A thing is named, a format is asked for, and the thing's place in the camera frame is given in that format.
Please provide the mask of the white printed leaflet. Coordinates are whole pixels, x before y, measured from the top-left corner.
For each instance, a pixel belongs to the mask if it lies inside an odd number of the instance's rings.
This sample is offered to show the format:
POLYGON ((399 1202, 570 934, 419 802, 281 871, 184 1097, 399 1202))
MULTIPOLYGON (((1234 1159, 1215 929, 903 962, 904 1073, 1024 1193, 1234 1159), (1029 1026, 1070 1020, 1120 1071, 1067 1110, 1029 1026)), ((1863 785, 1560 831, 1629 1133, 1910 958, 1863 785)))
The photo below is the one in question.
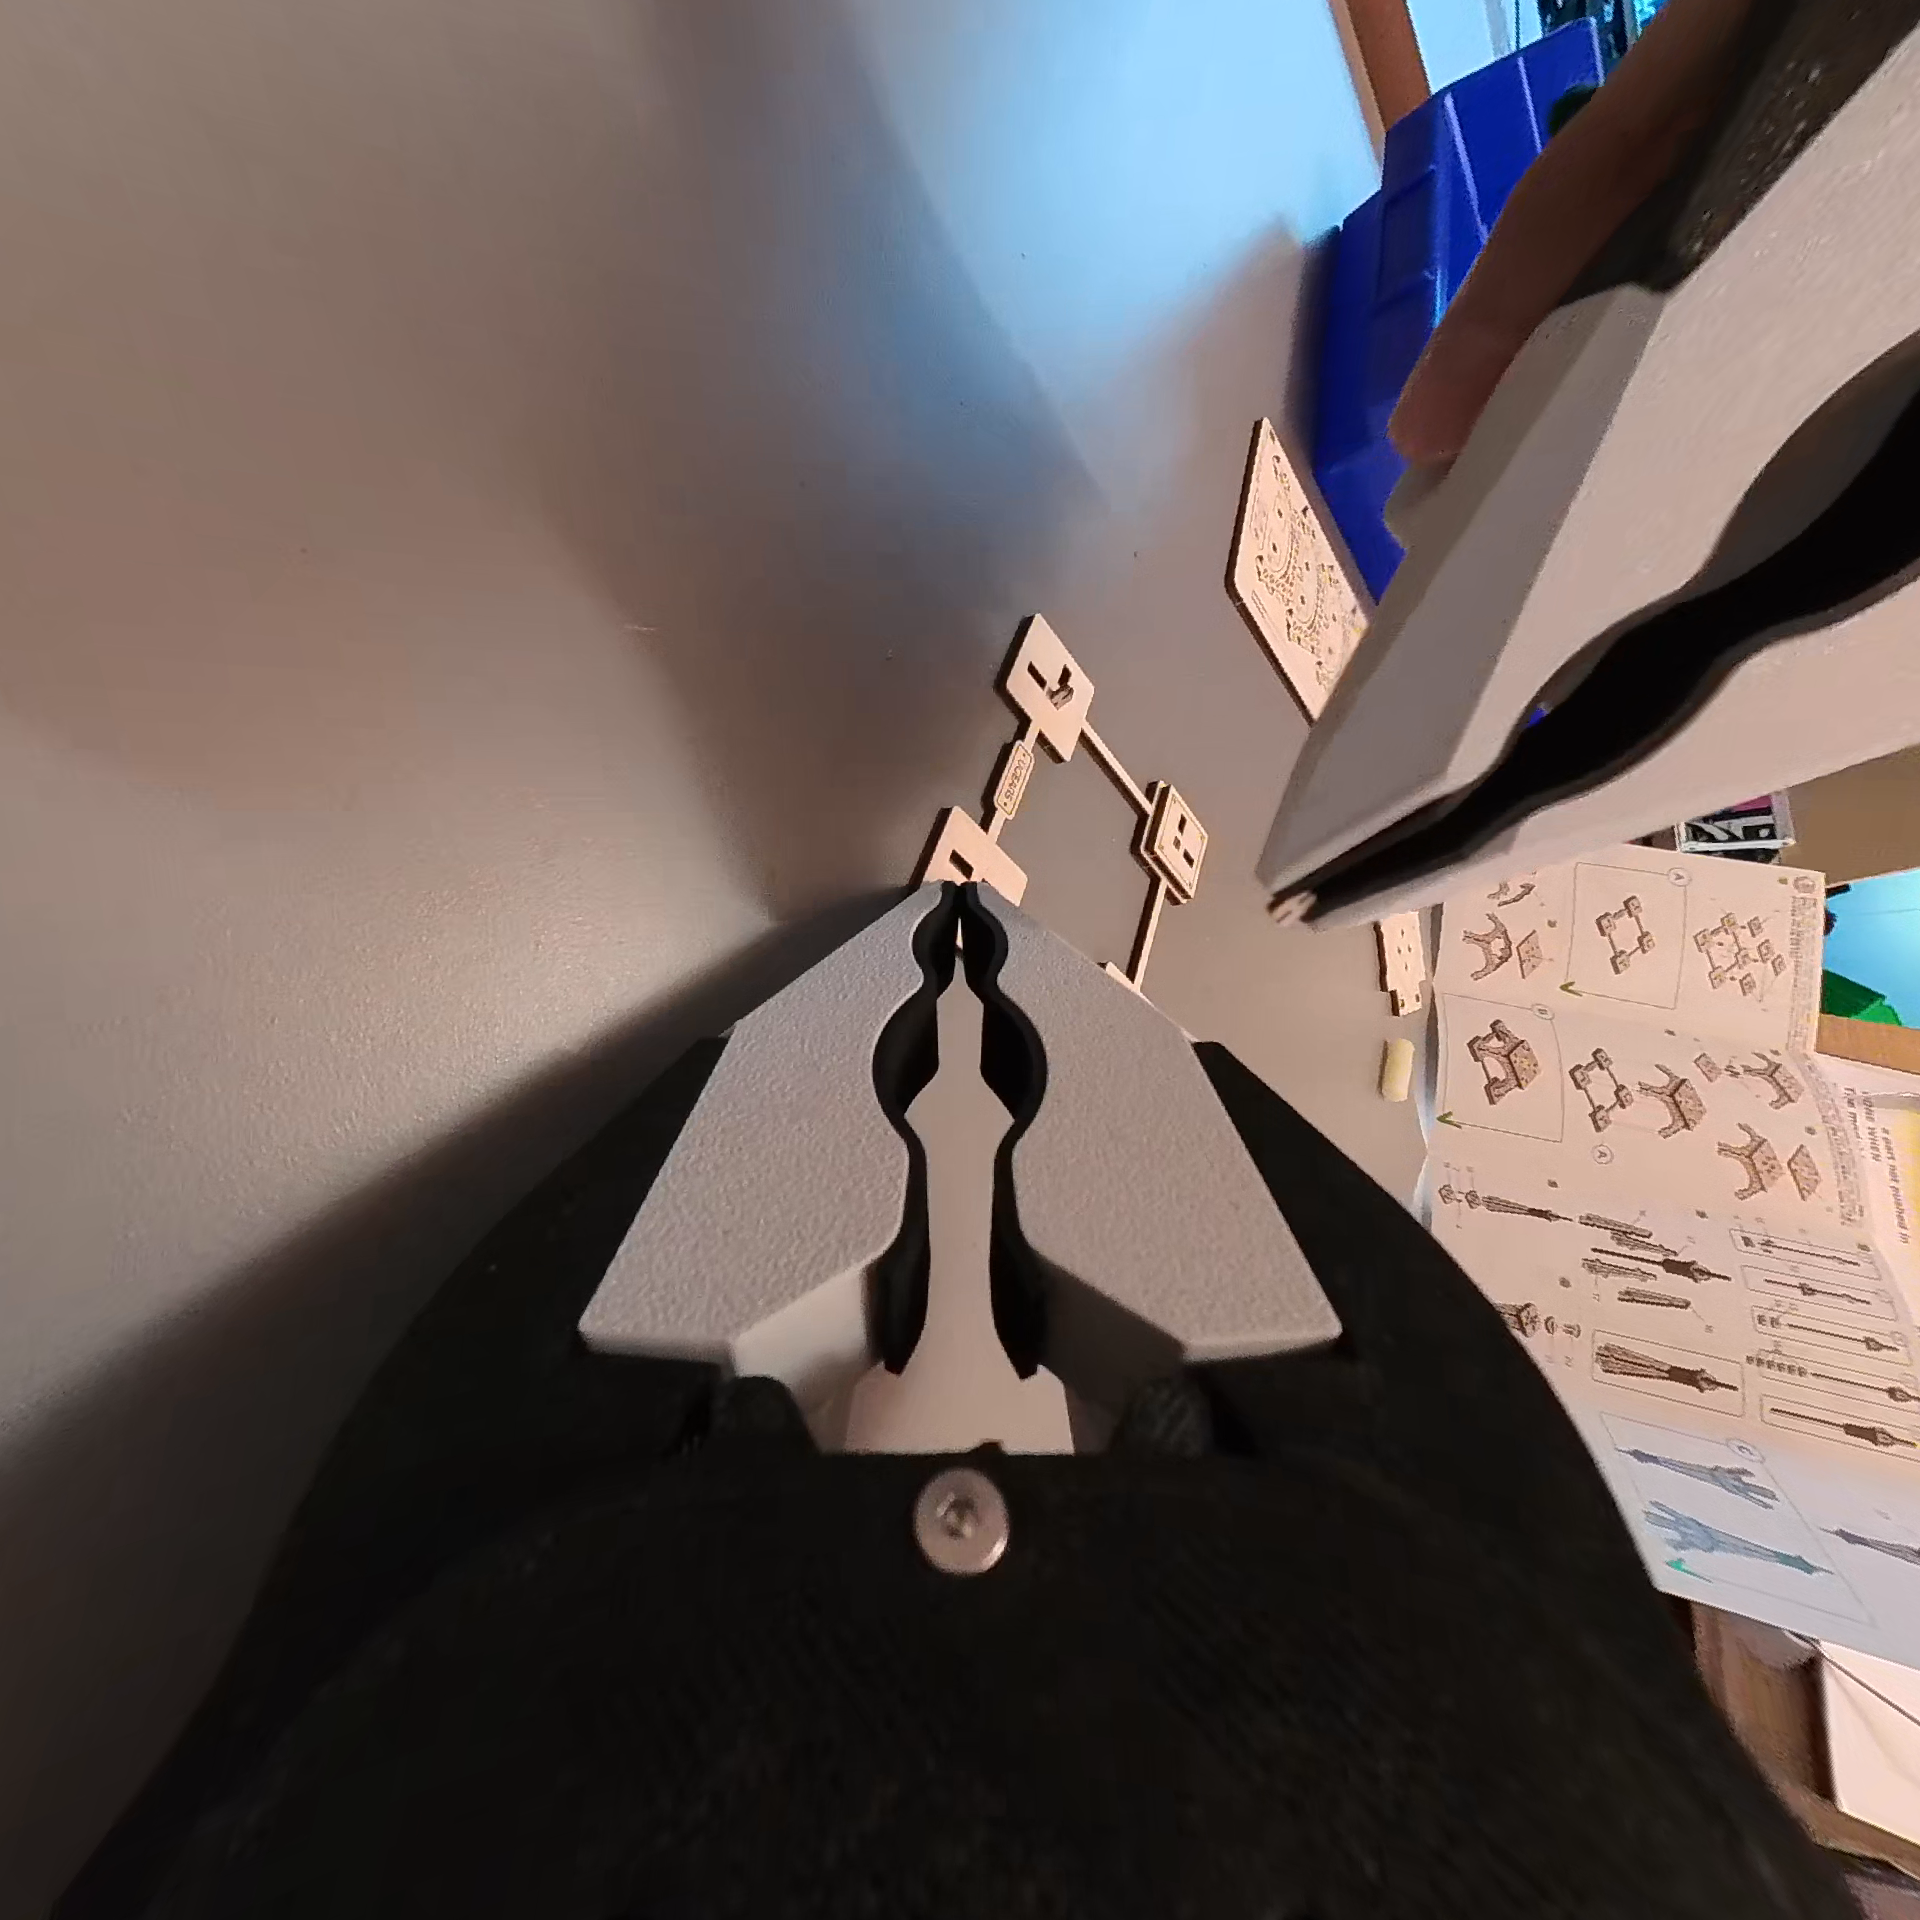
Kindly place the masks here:
POLYGON ((1909 1268, 1917 1258, 1917 1073, 1814 1053, 1853 1128, 1863 1191, 1879 1248, 1909 1268))

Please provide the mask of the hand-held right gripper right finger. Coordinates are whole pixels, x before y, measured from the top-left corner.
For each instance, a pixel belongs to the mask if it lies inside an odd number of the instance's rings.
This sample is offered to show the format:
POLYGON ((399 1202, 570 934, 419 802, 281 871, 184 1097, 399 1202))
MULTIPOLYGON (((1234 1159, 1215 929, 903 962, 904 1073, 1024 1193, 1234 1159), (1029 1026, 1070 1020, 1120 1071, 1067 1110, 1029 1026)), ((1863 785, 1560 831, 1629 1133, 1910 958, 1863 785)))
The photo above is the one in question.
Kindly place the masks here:
POLYGON ((1136 1394, 1329 1353, 1335 1304, 1195 1042, 986 885, 965 889, 991 1157, 990 1297, 1050 1449, 1102 1449, 1136 1394))

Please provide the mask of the black white printed card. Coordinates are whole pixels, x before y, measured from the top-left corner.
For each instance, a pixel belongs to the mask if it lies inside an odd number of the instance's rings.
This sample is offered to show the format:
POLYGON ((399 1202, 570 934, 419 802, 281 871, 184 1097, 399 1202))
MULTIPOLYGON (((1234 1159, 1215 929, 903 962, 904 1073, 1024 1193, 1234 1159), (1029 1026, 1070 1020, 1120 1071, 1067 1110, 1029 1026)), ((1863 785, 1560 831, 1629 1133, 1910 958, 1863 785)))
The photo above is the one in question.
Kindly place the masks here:
POLYGON ((1792 802, 1784 790, 1698 813, 1671 830, 1673 848, 1691 856, 1783 862, 1793 848, 1792 802))

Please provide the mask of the wooden sheet with curved cutouts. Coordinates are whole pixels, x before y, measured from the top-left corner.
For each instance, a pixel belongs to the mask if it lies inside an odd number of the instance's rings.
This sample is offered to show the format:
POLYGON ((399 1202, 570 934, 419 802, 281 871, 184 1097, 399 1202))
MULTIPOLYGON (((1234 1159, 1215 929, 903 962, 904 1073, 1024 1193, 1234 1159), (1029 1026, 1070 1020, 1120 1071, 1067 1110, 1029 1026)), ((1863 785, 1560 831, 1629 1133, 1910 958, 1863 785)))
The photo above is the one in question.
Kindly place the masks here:
POLYGON ((1327 708, 1370 623, 1271 418, 1249 432, 1226 594, 1306 724, 1327 708))

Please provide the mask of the paper instruction sheet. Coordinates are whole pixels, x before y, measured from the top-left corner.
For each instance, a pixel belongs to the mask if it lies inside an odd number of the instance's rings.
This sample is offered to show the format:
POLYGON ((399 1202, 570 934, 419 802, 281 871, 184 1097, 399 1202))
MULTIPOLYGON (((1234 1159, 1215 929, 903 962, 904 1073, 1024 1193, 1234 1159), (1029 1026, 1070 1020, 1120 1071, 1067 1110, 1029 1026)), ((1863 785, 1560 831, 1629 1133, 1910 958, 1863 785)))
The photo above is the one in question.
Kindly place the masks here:
POLYGON ((1811 1065, 1823 919, 1642 846, 1449 900, 1427 1220, 1663 1590, 1915 1665, 1915 1268, 1811 1065))

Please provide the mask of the blue plastic bin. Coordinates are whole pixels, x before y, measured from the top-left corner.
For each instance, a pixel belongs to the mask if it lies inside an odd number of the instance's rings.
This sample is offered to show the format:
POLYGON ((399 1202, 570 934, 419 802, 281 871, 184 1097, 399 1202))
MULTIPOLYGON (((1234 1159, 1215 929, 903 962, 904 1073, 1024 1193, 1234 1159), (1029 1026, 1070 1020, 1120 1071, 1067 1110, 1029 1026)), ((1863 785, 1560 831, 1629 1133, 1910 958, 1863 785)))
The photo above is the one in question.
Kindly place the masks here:
POLYGON ((1405 468, 1387 421, 1432 335, 1438 277, 1422 246, 1409 282, 1377 294, 1382 199, 1359 204, 1335 236, 1321 302, 1312 405, 1312 478, 1359 582, 1377 598, 1402 560, 1385 503, 1405 468))
POLYGON ((1533 33, 1439 87, 1385 135, 1376 191, 1343 244, 1374 333, 1417 354, 1481 256, 1558 111, 1595 88, 1627 46, 1624 4, 1522 4, 1533 33))

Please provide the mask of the person's left hand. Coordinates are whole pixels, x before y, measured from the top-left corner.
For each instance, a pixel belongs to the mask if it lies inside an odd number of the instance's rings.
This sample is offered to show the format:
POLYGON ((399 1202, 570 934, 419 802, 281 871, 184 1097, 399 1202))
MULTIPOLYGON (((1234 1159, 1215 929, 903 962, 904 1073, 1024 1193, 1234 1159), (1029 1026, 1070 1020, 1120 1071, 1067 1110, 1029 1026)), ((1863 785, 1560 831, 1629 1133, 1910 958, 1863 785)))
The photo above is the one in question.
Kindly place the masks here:
POLYGON ((1747 2, 1669 2, 1509 194, 1407 375, 1387 437, 1447 468, 1531 332, 1669 177, 1731 76, 1747 2))

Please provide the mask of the wooden square frame assembly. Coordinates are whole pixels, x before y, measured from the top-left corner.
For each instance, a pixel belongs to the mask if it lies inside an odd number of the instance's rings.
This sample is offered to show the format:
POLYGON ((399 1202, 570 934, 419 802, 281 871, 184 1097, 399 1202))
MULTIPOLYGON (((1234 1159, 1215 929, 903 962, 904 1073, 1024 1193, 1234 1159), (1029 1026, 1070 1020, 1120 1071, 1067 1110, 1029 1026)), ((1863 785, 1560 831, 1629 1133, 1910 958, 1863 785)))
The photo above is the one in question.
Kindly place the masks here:
POLYGON ((1136 824, 1134 862, 1144 876, 1144 898, 1126 959, 1106 962, 1104 974, 1143 996, 1165 912, 1197 894, 1209 830, 1171 781, 1136 778, 1097 732, 1097 686, 1043 615, 1035 613, 1022 621, 997 688, 1016 720, 1015 732, 998 749, 983 802, 941 812, 917 885, 977 882, 1018 904, 1025 873, 1003 846, 1003 831, 1016 818, 1039 761, 1070 764, 1085 754, 1131 808, 1136 824))

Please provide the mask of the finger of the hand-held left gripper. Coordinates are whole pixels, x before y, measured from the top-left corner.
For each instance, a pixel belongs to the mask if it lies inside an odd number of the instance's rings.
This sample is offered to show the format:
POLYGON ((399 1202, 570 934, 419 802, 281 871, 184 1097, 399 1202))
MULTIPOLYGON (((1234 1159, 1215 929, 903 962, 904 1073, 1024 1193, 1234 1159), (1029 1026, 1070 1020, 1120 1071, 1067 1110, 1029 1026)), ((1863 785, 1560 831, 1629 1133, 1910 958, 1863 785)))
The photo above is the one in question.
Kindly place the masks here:
POLYGON ((1915 556, 1777 556, 1633 621, 1455 796, 1323 856, 1302 922, 1431 904, 1915 742, 1915 556))
POLYGON ((1633 621, 1777 556, 1915 556, 1913 82, 1865 82, 1669 292, 1531 332, 1289 777, 1267 912, 1488 775, 1633 621))

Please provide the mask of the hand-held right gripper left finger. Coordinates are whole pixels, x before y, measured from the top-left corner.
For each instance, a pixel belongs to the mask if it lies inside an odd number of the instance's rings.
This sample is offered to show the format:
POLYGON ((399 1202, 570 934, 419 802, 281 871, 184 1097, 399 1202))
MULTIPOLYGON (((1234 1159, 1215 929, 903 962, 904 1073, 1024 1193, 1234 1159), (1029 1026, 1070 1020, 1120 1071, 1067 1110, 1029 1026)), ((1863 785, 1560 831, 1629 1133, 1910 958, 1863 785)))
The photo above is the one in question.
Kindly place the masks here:
POLYGON ((928 1317, 928 1153, 957 890, 923 885, 730 1023, 577 1322, 616 1359, 776 1381, 826 1449, 928 1317))

